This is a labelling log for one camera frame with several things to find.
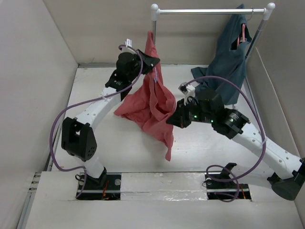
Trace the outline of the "light blue wire hanger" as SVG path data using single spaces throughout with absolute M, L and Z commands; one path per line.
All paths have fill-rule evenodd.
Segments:
M 154 73 L 155 73 L 154 83 L 157 83 L 157 81 L 158 81 L 158 71 L 157 71 L 156 67 L 154 67 Z

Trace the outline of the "red t shirt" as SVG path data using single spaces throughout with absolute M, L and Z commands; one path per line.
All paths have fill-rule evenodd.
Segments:
M 146 74 L 142 86 L 125 97 L 123 103 L 114 111 L 116 116 L 134 121 L 145 133 L 162 142 L 167 147 L 165 159 L 171 160 L 174 142 L 173 126 L 166 120 L 176 109 L 176 100 L 164 86 L 161 64 L 156 65 L 158 81 L 154 83 L 154 68 Z

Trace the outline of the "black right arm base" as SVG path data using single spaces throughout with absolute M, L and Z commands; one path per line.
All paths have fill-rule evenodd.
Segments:
M 221 171 L 208 172 L 208 175 L 204 175 L 204 181 L 202 187 L 207 190 L 207 198 L 209 200 L 220 200 L 222 202 L 233 202 L 234 200 L 244 199 L 250 200 L 250 190 L 248 184 L 239 183 L 236 180 L 229 182 L 219 182 L 215 179 L 226 180 L 232 179 L 232 169 L 236 167 L 236 163 L 228 163 L 224 167 L 210 166 L 210 168 L 221 168 Z

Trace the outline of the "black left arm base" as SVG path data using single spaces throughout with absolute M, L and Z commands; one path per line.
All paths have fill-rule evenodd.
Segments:
M 84 183 L 84 174 L 75 176 L 78 181 L 76 199 L 77 200 L 120 200 L 121 199 L 121 173 L 103 174 L 101 182 L 87 176 Z

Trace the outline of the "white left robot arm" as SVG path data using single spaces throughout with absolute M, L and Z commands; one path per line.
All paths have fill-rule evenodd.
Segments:
M 66 117 L 62 123 L 61 147 L 75 157 L 90 176 L 95 189 L 106 185 L 105 167 L 97 154 L 95 131 L 103 118 L 119 104 L 141 75 L 150 73 L 160 62 L 139 49 L 121 45 L 116 68 L 98 98 L 93 99 L 82 113 Z

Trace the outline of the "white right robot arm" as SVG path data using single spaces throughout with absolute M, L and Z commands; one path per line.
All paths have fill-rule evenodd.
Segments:
M 247 148 L 266 163 L 273 174 L 266 178 L 271 190 L 286 200 L 295 200 L 305 182 L 305 160 L 281 148 L 264 136 L 245 115 L 226 108 L 211 89 L 195 94 L 191 85 L 181 85 L 184 98 L 177 102 L 167 124 L 186 128 L 192 122 L 210 124 L 213 130 Z

